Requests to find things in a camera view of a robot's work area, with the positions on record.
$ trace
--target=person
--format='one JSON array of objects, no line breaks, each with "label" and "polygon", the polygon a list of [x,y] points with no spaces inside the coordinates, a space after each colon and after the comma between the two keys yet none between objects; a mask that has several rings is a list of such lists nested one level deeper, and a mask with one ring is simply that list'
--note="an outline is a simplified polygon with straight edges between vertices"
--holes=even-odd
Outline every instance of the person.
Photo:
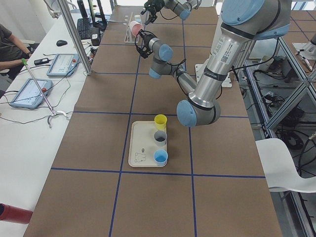
[{"label": "person", "polygon": [[9,78],[14,79],[23,67],[21,59],[28,59],[31,55],[21,40],[0,24],[0,70],[10,69]]}]

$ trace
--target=tablet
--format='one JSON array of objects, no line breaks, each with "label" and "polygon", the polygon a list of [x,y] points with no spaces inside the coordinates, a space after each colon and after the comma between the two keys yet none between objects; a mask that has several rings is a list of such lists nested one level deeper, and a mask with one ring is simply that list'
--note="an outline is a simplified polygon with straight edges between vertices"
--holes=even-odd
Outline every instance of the tablet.
[{"label": "tablet", "polygon": [[56,54],[46,74],[49,77],[71,76],[79,61],[78,54]]},{"label": "tablet", "polygon": [[[37,79],[37,82],[42,89],[46,88],[45,95],[47,95],[49,89],[52,87],[52,81],[47,79]],[[43,102],[43,100],[44,98],[34,80],[29,78],[9,104],[16,108],[35,109]]]}]

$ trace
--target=black shirt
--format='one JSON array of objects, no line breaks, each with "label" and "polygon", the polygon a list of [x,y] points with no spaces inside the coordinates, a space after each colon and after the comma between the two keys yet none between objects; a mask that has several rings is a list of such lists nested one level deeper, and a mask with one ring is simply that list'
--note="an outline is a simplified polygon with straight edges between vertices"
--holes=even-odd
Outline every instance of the black shirt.
[{"label": "black shirt", "polygon": [[11,35],[12,32],[0,24],[0,62],[22,58],[22,50],[8,40]]}]

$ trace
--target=black keyboard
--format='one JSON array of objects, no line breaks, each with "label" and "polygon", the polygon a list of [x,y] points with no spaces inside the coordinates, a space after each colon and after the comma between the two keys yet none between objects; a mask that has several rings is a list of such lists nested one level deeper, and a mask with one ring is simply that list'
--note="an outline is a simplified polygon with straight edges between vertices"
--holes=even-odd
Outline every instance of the black keyboard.
[{"label": "black keyboard", "polygon": [[90,18],[80,18],[77,21],[77,31],[81,40],[90,38]]}]

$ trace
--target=white table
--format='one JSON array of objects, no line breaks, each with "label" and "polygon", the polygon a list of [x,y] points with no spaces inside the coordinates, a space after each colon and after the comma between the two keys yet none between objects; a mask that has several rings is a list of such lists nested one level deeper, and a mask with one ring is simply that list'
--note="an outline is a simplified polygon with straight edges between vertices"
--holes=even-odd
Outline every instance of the white table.
[{"label": "white table", "polygon": [[[73,14],[75,23],[80,17],[80,14]],[[66,40],[68,44],[57,47],[58,40]],[[76,53],[62,17],[56,21],[29,59],[29,66],[34,66],[34,60],[45,58],[43,53]],[[33,72],[35,77],[47,79],[47,70],[48,67],[38,67]],[[7,91],[19,90],[28,78],[30,78],[29,73],[22,72]],[[85,78],[84,68],[82,64],[79,64],[74,74],[69,77],[71,88],[55,110],[73,111]],[[50,79],[53,84],[56,84],[61,78]],[[57,105],[68,86],[66,79],[63,79],[52,89],[48,100],[53,106]],[[7,95],[7,97],[11,100],[14,95]],[[2,102],[6,102],[5,97],[0,99],[0,103]],[[41,108],[30,111],[0,104],[0,113],[3,118],[26,122],[50,115],[50,110]],[[51,119],[52,128],[50,129],[46,118],[28,124],[17,124],[0,119],[0,203],[34,210],[68,123],[69,121],[64,116],[58,116]],[[26,228],[27,225],[0,221],[0,236],[21,237]]]}]

